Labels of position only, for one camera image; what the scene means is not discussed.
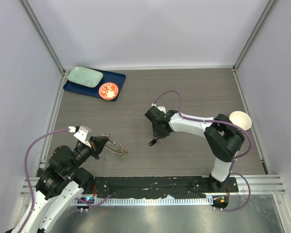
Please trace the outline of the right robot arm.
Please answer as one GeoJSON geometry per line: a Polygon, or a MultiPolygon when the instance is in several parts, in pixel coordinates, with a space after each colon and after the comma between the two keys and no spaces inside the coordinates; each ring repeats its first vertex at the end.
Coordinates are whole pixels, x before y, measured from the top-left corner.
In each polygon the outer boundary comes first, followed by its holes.
{"type": "Polygon", "coordinates": [[[202,118],[185,115],[176,110],[165,111],[164,108],[153,105],[147,110],[145,117],[152,124],[154,139],[150,141],[150,146],[173,132],[204,138],[215,156],[214,167],[208,178],[208,190],[219,192],[226,187],[232,161],[245,141],[244,135],[227,116],[219,114],[215,118],[202,118]]]}

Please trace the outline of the large metal keyring with rings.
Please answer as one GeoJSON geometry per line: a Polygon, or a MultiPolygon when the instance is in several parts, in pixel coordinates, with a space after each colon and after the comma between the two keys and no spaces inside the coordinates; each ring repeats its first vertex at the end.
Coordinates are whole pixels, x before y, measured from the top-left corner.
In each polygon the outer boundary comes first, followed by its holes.
{"type": "Polygon", "coordinates": [[[116,140],[109,140],[104,148],[117,156],[128,155],[128,151],[116,140]]]}

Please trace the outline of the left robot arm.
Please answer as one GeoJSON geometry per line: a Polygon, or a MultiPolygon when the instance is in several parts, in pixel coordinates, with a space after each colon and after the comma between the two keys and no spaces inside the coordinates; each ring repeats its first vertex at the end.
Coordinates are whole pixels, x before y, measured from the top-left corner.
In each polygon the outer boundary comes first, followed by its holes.
{"type": "Polygon", "coordinates": [[[49,233],[78,195],[93,190],[94,176],[81,165],[91,156],[99,159],[108,141],[109,136],[91,136],[85,144],[78,141],[73,150],[69,146],[57,147],[35,185],[31,206],[9,231],[49,233]]]}

